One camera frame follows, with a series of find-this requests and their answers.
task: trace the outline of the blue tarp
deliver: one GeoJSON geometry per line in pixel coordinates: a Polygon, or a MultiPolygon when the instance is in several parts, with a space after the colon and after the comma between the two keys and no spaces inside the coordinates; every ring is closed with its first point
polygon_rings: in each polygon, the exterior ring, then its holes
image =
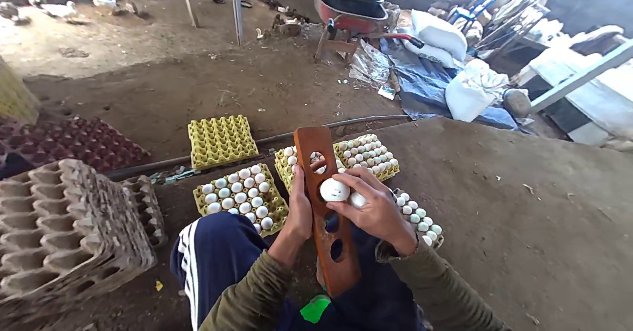
{"type": "MultiPolygon", "coordinates": [[[[440,114],[453,118],[444,100],[444,89],[461,69],[444,68],[442,64],[420,58],[408,51],[399,40],[381,39],[380,49],[395,65],[402,109],[409,117],[423,119],[424,114],[440,114]]],[[[506,130],[519,130],[501,104],[486,108],[475,121],[506,130]]]]}

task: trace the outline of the green object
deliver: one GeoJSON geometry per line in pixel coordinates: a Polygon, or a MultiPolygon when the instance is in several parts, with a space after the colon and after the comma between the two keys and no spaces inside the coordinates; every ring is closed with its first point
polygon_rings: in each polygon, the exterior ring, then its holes
{"type": "Polygon", "coordinates": [[[317,295],[301,309],[301,316],[306,321],[317,323],[321,319],[323,311],[331,302],[329,296],[325,294],[317,295]]]}

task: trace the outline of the green sleeve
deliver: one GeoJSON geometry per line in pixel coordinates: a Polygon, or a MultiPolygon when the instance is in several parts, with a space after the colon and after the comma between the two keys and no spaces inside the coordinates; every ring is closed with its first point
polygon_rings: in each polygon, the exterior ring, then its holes
{"type": "Polygon", "coordinates": [[[273,330],[289,283],[290,271],[263,251],[246,276],[222,292],[199,331],[273,330]]]}

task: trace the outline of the metal pole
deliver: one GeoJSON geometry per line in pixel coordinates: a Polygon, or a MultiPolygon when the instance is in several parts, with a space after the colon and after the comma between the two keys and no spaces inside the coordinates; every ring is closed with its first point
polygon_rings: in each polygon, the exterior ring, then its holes
{"type": "Polygon", "coordinates": [[[200,23],[198,23],[197,21],[196,13],[194,12],[194,9],[191,8],[191,0],[185,0],[185,2],[187,3],[187,10],[189,11],[189,18],[191,18],[191,24],[196,28],[200,28],[200,23]]]}
{"type": "Polygon", "coordinates": [[[237,45],[242,45],[244,30],[242,29],[242,5],[241,0],[233,0],[233,20],[235,21],[235,33],[237,34],[237,45]]]}
{"type": "Polygon", "coordinates": [[[594,65],[582,69],[576,75],[570,77],[563,83],[554,86],[550,91],[541,95],[538,99],[532,101],[532,113],[539,112],[545,107],[562,99],[568,93],[578,89],[582,85],[589,83],[596,76],[605,71],[621,66],[633,57],[633,40],[617,47],[613,52],[607,54],[602,60],[594,65]]]}

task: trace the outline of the gray paper egg tray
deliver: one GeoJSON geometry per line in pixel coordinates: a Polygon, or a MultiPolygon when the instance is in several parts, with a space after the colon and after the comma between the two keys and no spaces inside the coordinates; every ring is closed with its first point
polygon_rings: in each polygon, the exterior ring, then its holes
{"type": "Polygon", "coordinates": [[[156,257],[123,186],[74,159],[0,181],[0,318],[63,311],[156,257]]]}

